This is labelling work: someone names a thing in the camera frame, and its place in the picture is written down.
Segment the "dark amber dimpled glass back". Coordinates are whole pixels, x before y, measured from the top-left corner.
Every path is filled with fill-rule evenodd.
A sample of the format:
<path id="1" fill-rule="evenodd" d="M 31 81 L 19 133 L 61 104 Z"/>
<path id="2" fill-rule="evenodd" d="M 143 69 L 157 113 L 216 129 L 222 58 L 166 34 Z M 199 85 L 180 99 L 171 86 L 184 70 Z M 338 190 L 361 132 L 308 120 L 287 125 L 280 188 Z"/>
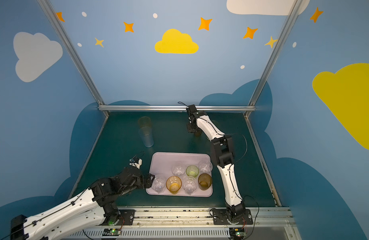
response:
<path id="1" fill-rule="evenodd" d="M 203 131 L 201 129 L 196 130 L 196 132 L 194 133 L 195 137 L 200 137 L 202 135 Z"/>

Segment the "dark amber dimpled glass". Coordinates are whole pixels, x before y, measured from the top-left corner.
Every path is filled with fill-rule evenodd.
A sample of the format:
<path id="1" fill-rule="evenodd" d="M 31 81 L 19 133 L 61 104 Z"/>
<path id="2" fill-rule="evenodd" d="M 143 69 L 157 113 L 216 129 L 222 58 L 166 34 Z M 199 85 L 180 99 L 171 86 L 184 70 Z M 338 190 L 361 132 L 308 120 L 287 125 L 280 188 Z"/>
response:
<path id="1" fill-rule="evenodd" d="M 203 131 L 201 129 L 196 130 L 196 132 L 194 133 L 195 137 L 200 137 L 202 135 Z"/>
<path id="2" fill-rule="evenodd" d="M 212 183 L 213 183 L 213 179 L 209 174 L 203 173 L 199 175 L 198 184 L 199 184 L 199 188 L 202 191 L 206 191 L 207 189 L 209 189 Z"/>

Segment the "short orange glass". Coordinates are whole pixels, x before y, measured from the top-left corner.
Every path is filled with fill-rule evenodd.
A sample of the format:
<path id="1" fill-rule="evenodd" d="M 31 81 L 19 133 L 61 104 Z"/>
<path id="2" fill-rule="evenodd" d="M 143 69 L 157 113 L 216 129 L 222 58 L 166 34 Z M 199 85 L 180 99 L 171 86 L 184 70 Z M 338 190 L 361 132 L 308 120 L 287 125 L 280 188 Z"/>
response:
<path id="1" fill-rule="evenodd" d="M 177 194 L 182 185 L 181 179 L 178 176 L 171 176 L 166 181 L 166 188 L 171 194 Z"/>

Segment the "lilac plastic tray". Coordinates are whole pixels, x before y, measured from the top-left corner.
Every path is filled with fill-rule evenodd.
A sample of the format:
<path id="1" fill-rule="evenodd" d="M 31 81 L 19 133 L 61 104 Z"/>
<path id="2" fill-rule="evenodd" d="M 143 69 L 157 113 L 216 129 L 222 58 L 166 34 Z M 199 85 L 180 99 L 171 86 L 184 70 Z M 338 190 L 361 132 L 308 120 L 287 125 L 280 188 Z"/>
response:
<path id="1" fill-rule="evenodd" d="M 166 187 L 166 181 L 169 177 L 173 176 L 172 168 L 180 165 L 188 167 L 190 165 L 199 165 L 199 162 L 210 162 L 210 156 L 207 154 L 190 154 L 190 153 L 164 153 L 157 152 L 152 156 L 149 173 L 155 175 L 155 179 L 164 180 L 162 191 L 157 192 L 154 187 L 146 190 L 147 194 L 152 196 L 181 196 L 181 197 L 197 197 L 208 198 L 213 193 L 213 187 L 209 187 L 207 190 L 201 190 L 199 187 L 191 194 L 186 193 L 185 189 L 181 187 L 176 194 L 172 194 Z"/>

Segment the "clear faceted glass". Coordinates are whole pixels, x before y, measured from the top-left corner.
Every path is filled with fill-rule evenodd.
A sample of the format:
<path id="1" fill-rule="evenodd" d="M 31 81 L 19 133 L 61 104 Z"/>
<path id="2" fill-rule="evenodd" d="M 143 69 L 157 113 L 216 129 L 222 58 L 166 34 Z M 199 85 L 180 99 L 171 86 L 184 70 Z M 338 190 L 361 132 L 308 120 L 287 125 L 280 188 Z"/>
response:
<path id="1" fill-rule="evenodd" d="M 202 160 L 199 162 L 198 164 L 198 169 L 200 171 L 200 173 L 211 173 L 212 169 L 213 169 L 213 165 L 210 161 L 207 160 Z"/>
<path id="2" fill-rule="evenodd" d="M 184 177 L 182 180 L 182 188 L 188 194 L 191 195 L 197 189 L 197 181 L 194 177 Z"/>

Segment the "small green glass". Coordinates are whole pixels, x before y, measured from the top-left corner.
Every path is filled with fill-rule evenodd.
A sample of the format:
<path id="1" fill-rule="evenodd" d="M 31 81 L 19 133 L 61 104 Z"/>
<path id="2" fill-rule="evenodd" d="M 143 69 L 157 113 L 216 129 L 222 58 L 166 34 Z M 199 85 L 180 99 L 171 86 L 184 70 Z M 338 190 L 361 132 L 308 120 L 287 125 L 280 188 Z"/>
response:
<path id="1" fill-rule="evenodd" d="M 190 165 L 186 169 L 186 174 L 189 177 L 196 178 L 199 175 L 199 168 L 196 165 Z"/>

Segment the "tall blue frosted glass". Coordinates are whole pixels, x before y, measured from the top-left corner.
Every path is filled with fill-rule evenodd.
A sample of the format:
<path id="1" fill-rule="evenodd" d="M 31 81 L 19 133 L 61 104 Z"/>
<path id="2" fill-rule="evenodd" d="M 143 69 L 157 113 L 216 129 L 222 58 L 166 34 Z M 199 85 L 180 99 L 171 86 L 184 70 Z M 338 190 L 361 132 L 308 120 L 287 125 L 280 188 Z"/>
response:
<path id="1" fill-rule="evenodd" d="M 150 127 L 142 127 L 138 131 L 139 136 L 146 148 L 150 148 L 154 144 L 152 129 Z"/>

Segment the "tall amber glass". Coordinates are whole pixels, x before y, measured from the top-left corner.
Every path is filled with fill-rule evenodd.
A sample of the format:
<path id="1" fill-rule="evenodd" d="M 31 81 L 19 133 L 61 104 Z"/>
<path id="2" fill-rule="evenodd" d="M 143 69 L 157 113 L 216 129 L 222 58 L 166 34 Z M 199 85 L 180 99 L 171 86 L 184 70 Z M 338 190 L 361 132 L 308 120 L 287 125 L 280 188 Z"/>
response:
<path id="1" fill-rule="evenodd" d="M 147 116 L 143 116 L 137 121 L 139 128 L 152 128 L 151 119 Z"/>

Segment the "dark amber dimpled glass front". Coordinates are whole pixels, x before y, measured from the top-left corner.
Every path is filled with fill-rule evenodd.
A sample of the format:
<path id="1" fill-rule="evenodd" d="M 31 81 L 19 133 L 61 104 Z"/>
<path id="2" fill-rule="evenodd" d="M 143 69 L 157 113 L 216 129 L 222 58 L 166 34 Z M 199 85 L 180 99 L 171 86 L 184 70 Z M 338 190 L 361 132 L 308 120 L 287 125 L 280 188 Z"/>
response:
<path id="1" fill-rule="evenodd" d="M 198 184 L 199 184 L 199 188 L 202 191 L 206 191 L 207 189 L 209 189 L 212 183 L 213 183 L 213 179 L 209 174 L 203 173 L 199 175 Z"/>

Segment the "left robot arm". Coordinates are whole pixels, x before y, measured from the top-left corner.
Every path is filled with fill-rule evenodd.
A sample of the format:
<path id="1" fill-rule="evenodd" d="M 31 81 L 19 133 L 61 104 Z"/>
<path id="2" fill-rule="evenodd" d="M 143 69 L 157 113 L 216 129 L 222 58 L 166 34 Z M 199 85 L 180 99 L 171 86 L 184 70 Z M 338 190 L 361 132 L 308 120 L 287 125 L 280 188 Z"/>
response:
<path id="1" fill-rule="evenodd" d="M 139 165 L 128 165 L 114 177 L 101 178 L 77 196 L 43 213 L 11 220 L 11 240 L 60 240 L 92 226 L 116 225 L 124 217 L 115 203 L 133 190 L 149 189 L 152 174 L 143 175 Z"/>

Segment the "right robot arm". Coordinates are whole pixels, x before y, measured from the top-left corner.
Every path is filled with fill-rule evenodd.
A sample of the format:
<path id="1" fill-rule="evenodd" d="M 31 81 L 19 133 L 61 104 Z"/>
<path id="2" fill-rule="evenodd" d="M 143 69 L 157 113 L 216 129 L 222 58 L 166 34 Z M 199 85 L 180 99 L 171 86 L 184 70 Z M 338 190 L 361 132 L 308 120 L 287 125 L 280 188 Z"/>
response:
<path id="1" fill-rule="evenodd" d="M 219 130 L 207 113 L 198 110 L 195 105 L 187 106 L 186 111 L 189 118 L 188 132 L 202 131 L 211 142 L 211 162 L 222 178 L 227 220 L 232 224 L 238 223 L 246 213 L 246 206 L 235 177 L 236 154 L 233 138 Z"/>

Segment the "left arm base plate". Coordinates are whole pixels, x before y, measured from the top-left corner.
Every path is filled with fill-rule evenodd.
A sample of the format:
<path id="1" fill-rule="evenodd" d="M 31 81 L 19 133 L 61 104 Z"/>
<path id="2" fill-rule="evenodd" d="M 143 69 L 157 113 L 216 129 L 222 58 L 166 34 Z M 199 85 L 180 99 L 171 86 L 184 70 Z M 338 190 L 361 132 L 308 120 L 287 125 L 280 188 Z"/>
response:
<path id="1" fill-rule="evenodd" d="M 135 215 L 134 209 L 118 210 L 108 221 L 109 226 L 131 226 Z"/>

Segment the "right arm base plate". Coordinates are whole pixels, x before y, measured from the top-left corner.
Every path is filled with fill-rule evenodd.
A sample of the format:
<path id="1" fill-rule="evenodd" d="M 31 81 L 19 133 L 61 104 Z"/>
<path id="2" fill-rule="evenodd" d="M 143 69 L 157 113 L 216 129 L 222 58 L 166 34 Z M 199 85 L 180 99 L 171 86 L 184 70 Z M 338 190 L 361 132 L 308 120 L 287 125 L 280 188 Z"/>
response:
<path id="1" fill-rule="evenodd" d="M 209 214 L 211 215 L 214 225 L 253 225 L 254 219 L 250 210 L 246 210 L 243 216 L 230 221 L 227 216 L 226 209 L 211 208 Z"/>

